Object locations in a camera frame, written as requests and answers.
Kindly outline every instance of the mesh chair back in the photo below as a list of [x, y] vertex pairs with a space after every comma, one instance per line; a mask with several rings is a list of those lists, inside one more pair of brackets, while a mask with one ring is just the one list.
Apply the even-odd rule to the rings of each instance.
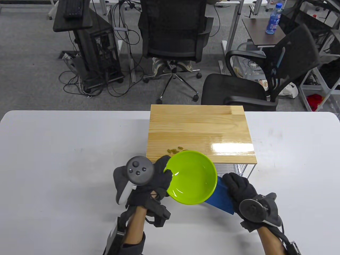
[[308, 28], [303, 24], [286, 35], [267, 56], [264, 72], [270, 100], [274, 102], [290, 82], [319, 64], [317, 47]]
[[205, 28], [206, 0], [141, 0], [149, 30], [148, 52], [166, 59], [196, 56], [198, 33]]

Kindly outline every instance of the computer case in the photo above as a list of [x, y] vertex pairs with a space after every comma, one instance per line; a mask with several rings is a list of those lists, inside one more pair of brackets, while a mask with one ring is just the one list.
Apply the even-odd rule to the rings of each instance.
[[84, 80], [107, 79], [110, 82], [122, 79], [124, 76], [120, 68], [113, 27], [93, 10], [89, 11], [93, 26], [74, 33], [87, 71]]

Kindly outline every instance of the sneaker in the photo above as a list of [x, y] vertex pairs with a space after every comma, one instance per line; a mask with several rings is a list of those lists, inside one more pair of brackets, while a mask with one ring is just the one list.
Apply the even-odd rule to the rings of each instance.
[[190, 61], [178, 61], [177, 65], [182, 68], [183, 71], [192, 72]]
[[163, 73], [165, 69], [165, 63], [162, 59], [153, 57], [152, 58], [152, 71], [154, 76], [159, 76]]

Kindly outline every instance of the gray carpet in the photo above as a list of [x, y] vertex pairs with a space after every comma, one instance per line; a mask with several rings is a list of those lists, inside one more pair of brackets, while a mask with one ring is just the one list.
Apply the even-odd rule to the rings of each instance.
[[[184, 74], [183, 77], [199, 92], [202, 92], [204, 80], [210, 73], [219, 73], [218, 60], [222, 59], [221, 40], [227, 39], [230, 23], [233, 17], [234, 5], [229, 8], [218, 8], [221, 28], [215, 37], [209, 39], [204, 48], [202, 62], [194, 65], [201, 69], [203, 77], [196, 79], [194, 74]], [[68, 70], [65, 63], [57, 60], [62, 50], [72, 50], [67, 32], [55, 33], [52, 30], [53, 20], [47, 19], [50, 5], [31, 5], [30, 8], [20, 6], [3, 8], [0, 13], [0, 119], [10, 110], [149, 110], [155, 103], [165, 85], [165, 78], [152, 80], [149, 83], [140, 82], [120, 98], [114, 98], [106, 89], [101, 95], [88, 99], [84, 96], [71, 95], [63, 91], [63, 85], [58, 81], [61, 72]], [[249, 14], [248, 7], [243, 8], [244, 14]], [[260, 16], [268, 16], [264, 11]], [[218, 29], [218, 19], [212, 6], [207, 6], [206, 16], [215, 17], [213, 31]], [[130, 29], [139, 31], [137, 21], [139, 13], [129, 10], [126, 21]], [[233, 48], [248, 39], [242, 21], [239, 22]], [[131, 33], [130, 42], [137, 39]], [[140, 58], [140, 42], [132, 46], [135, 59]], [[121, 56], [122, 69], [127, 70], [126, 55]], [[150, 61], [144, 60], [141, 66], [150, 71]], [[71, 74], [62, 77], [68, 81]], [[114, 83], [117, 91], [125, 91], [129, 86], [129, 78], [123, 84]], [[171, 82], [164, 104], [200, 104], [194, 103], [192, 92], [179, 81]], [[305, 111], [299, 98], [280, 99], [278, 111]]]

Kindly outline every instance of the white bag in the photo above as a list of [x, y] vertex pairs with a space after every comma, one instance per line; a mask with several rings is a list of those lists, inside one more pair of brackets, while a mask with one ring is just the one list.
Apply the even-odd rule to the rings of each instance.
[[279, 96], [287, 96], [289, 98], [296, 98], [298, 96], [298, 89], [294, 83], [289, 83], [279, 94]]

